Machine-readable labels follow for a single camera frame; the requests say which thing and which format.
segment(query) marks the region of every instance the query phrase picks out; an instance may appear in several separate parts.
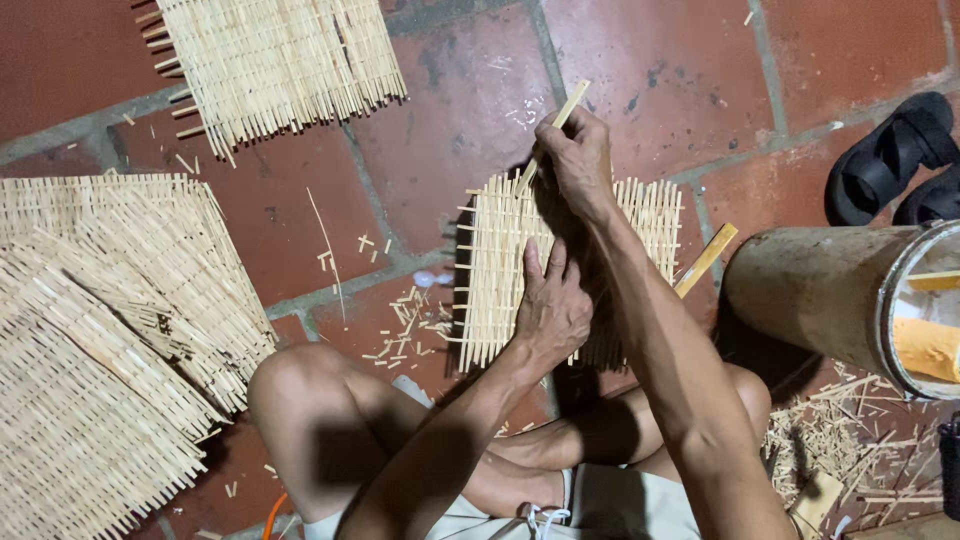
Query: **red tile floor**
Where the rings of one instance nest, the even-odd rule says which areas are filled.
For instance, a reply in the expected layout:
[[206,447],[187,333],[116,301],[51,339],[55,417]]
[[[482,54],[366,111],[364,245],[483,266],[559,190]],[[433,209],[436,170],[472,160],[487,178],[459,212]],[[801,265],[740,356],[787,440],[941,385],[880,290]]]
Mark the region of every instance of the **red tile floor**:
[[[952,30],[960,29],[960,6],[945,0],[380,3],[411,99],[343,126],[257,141],[236,152],[235,169],[215,160],[203,137],[175,137],[198,118],[172,118],[166,96],[182,80],[159,77],[152,65],[170,53],[151,54],[138,37],[132,20],[152,3],[17,4],[12,31],[0,35],[5,70],[15,73],[0,84],[9,104],[0,175],[95,174],[111,166],[184,172],[176,155],[199,157],[197,177],[220,201],[281,342],[322,334],[361,361],[375,354],[378,331],[396,324],[387,304],[409,289],[413,272],[452,272],[464,189],[521,163],[536,121],[581,78],[593,81],[587,107],[612,128],[616,174],[682,185],[682,267],[726,222],[740,229],[737,243],[770,227],[826,225],[823,185],[841,152],[910,93],[932,88],[960,99]],[[338,254],[348,331],[332,273],[316,260],[324,243],[307,187]],[[889,223],[890,215],[877,222]],[[381,251],[375,262],[370,248],[356,251],[364,234]],[[685,304],[705,329],[719,327],[725,359],[752,365],[775,385],[792,360],[807,355],[731,330],[724,309],[718,315],[720,279],[707,273]],[[449,301],[451,293],[435,285],[431,297]],[[459,378],[446,369],[439,337],[426,331],[421,339],[438,352],[416,369],[369,361],[365,369],[384,380],[407,375],[440,398]],[[815,392],[831,377],[830,361],[818,363],[776,397],[784,403]],[[589,379],[582,395],[634,381],[626,372]],[[510,425],[544,422],[564,409],[563,396],[538,386]],[[951,407],[917,409],[889,415],[884,428],[912,431]],[[248,419],[239,417],[204,449],[210,472],[134,537],[227,534],[266,518],[281,486],[263,468],[269,457]],[[229,499],[223,486],[234,481],[237,495]],[[848,502],[832,522],[862,510]],[[935,510],[904,508],[893,519]]]

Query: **man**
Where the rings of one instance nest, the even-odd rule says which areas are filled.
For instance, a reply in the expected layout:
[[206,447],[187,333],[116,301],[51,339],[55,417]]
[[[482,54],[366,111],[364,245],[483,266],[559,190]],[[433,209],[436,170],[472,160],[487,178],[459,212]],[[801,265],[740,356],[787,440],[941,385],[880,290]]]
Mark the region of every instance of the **man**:
[[[607,126],[578,107],[568,138],[554,118],[536,131],[547,176],[604,261],[639,387],[493,438],[588,337],[591,300],[560,240],[545,273],[527,243],[513,340],[425,422],[426,408],[331,347],[278,352],[254,374],[250,406],[308,538],[796,538],[758,457],[766,387],[722,363],[647,257],[612,196]],[[567,511],[570,527],[555,525]]]

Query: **sandal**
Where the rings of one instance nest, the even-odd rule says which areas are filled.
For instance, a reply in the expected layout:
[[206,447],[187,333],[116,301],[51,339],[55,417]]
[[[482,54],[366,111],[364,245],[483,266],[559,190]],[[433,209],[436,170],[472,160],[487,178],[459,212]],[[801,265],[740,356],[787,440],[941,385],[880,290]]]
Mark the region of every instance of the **sandal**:
[[866,225],[903,193],[922,163],[960,161],[953,110],[938,92],[911,96],[833,165],[824,200],[830,225]]
[[894,225],[920,225],[937,219],[960,219],[960,166],[917,186],[900,203]]

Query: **hand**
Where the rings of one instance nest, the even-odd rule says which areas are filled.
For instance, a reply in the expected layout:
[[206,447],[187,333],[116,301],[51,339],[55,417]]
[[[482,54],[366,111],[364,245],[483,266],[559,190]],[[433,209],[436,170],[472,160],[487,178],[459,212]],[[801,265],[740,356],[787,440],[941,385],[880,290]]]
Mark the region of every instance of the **hand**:
[[566,245],[560,239],[550,251],[546,276],[540,269],[537,243],[528,239],[523,274],[526,288],[511,343],[529,346],[546,375],[587,341],[593,301],[580,288],[580,267],[575,260],[567,261]]
[[535,131],[537,142],[553,160],[557,185],[573,213],[585,221],[598,220],[616,209],[610,129],[578,105],[566,121],[567,128],[574,133],[570,139],[563,130],[553,127],[556,118],[557,114],[551,112],[541,120]]

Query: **shorts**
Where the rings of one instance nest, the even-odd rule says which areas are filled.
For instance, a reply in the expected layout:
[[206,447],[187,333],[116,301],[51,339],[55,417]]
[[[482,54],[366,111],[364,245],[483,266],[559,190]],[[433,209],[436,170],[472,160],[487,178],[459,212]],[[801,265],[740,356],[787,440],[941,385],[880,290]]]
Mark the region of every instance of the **shorts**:
[[[639,538],[699,540],[700,530],[682,484],[608,465],[581,464],[564,474],[571,512],[568,523],[550,527],[549,539]],[[306,540],[332,540],[343,512],[304,524]],[[524,519],[491,518],[463,495],[427,533],[427,540],[529,540]]]

